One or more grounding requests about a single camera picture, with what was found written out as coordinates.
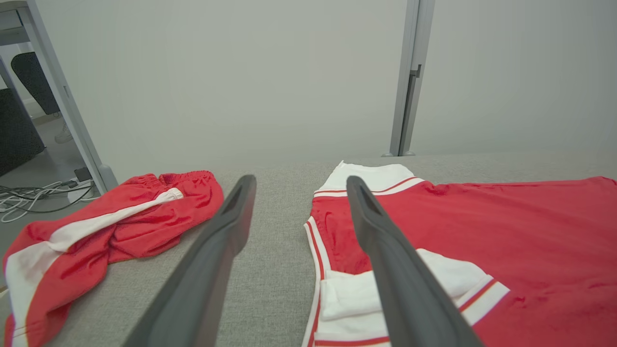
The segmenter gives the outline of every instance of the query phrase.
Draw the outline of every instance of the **white shoe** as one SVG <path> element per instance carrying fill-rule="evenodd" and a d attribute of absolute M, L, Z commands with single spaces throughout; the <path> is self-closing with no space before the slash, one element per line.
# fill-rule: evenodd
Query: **white shoe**
<path fill-rule="evenodd" d="M 71 131 L 68 129 L 68 125 L 66 121 L 64 122 L 62 131 L 58 135 L 56 135 L 55 139 L 56 139 L 56 143 L 66 143 L 73 139 L 73 135 L 71 134 Z"/>

